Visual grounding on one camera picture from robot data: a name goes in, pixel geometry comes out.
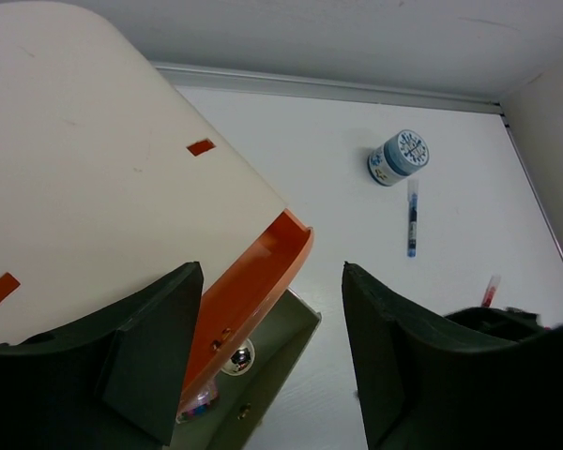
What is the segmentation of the cream drawer cabinet shell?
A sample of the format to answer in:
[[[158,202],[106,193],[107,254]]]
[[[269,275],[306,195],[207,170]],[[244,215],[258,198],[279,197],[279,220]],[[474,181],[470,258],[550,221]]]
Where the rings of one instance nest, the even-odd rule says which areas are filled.
[[[0,344],[183,263],[212,285],[285,201],[98,14],[0,4]]]

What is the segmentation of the blue white round jar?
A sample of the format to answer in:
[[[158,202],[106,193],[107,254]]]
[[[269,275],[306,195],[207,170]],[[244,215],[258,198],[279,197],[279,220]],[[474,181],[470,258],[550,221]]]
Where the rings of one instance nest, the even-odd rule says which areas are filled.
[[[417,132],[403,129],[372,150],[367,168],[372,179],[392,187],[425,167],[430,160],[429,146]]]

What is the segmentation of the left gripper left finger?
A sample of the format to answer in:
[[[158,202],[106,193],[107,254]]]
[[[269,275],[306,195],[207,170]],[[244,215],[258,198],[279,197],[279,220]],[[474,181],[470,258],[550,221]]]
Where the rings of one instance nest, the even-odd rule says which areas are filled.
[[[0,449],[160,449],[174,434],[203,290],[187,262],[17,345],[0,344]]]

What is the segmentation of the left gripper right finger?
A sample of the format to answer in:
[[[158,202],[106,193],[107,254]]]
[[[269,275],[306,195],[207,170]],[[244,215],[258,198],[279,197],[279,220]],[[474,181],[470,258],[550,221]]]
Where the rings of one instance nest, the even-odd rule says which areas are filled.
[[[370,448],[563,449],[563,325],[487,336],[354,263],[342,301]]]

